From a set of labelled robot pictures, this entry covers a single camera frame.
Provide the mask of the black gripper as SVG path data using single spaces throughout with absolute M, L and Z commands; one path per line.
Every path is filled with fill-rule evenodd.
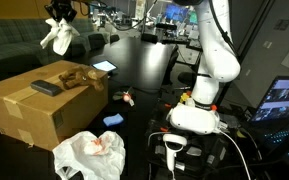
M 56 22 L 58 22 L 56 13 L 66 14 L 67 22 L 72 22 L 77 15 L 77 11 L 72 8 L 71 0 L 51 0 L 47 12 Z

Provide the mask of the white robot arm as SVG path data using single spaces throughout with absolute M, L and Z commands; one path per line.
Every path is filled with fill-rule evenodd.
M 77 31 L 69 25 L 77 12 L 73 0 L 51 0 L 44 8 L 55 21 L 60 38 L 60 49 L 66 51 L 69 36 Z M 192 6 L 197 14 L 200 45 L 203 50 L 196 74 L 191 101 L 196 107 L 210 106 L 215 99 L 220 83 L 231 82 L 240 73 L 238 56 L 231 41 L 229 0 L 172 0 L 180 6 Z

